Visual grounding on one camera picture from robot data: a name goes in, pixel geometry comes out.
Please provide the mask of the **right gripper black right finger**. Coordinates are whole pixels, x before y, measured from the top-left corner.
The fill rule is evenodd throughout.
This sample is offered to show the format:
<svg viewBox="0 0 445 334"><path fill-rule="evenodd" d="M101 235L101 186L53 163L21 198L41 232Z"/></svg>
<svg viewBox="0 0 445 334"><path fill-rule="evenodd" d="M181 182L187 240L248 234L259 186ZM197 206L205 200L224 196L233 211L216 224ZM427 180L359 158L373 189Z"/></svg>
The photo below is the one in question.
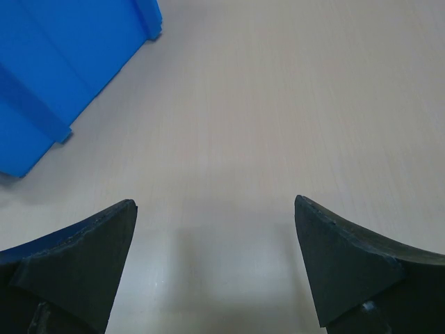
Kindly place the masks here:
<svg viewBox="0 0 445 334"><path fill-rule="evenodd" d="M328 333L443 333L444 256L402 244L297 196L295 223Z"/></svg>

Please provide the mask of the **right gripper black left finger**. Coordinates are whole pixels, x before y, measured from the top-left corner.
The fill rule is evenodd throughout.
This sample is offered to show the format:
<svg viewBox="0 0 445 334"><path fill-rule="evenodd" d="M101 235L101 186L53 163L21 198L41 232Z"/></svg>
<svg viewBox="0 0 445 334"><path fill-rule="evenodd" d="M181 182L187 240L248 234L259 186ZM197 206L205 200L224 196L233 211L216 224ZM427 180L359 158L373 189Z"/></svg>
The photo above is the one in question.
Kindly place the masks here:
<svg viewBox="0 0 445 334"><path fill-rule="evenodd" d="M1 252L2 333L104 333L133 239L122 200Z"/></svg>

